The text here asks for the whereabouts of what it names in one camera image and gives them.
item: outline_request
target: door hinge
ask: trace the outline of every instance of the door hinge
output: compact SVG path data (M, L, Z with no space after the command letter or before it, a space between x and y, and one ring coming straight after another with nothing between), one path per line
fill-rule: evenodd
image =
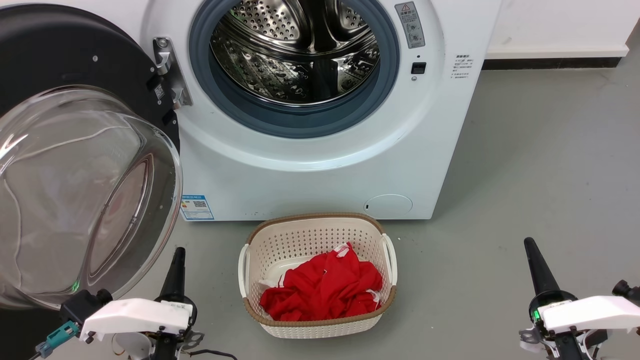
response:
M173 44L168 37L154 38L154 55L156 57L156 71L164 77L172 91L173 109L193 105L187 84L175 56Z

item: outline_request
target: plastic basket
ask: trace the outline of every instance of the plastic basket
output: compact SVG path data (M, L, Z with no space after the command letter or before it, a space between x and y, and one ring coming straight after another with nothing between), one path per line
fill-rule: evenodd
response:
M264 286L286 270L350 241L363 261L370 261L383 279L381 307L373 313L311 322L274 321L260 306ZM376 325L396 295L397 263L393 243L373 218L356 213L323 213L263 222L240 252L238 283L247 312L277 338L314 339L343 336Z

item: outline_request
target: laundry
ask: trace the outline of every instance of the laundry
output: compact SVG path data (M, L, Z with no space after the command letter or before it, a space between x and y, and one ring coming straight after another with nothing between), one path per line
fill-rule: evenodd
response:
M260 305L276 321L330 320L375 311L381 289L376 267L358 260L345 243L288 270L276 287L265 290Z

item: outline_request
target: washing machine door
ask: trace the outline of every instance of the washing machine door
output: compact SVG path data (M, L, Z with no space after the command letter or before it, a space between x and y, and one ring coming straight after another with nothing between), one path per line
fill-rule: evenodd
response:
M177 218L170 91L94 14L11 6L0 24L0 307L57 307L83 289L117 298Z

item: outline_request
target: floor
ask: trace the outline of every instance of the floor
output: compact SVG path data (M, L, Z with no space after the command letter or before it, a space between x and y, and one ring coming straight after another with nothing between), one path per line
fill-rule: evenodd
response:
M179 221L128 296L154 298L181 245L202 348L263 360L543 359L518 344L534 295L526 236L578 297L606 295L620 279L640 285L640 31L629 47L617 69L481 74L433 219L383 224L398 294L370 331L313 341L264 332L237 287L249 223ZM109 340L72 341L50 359L116 359ZM639 350L637 335L621 332L600 353Z

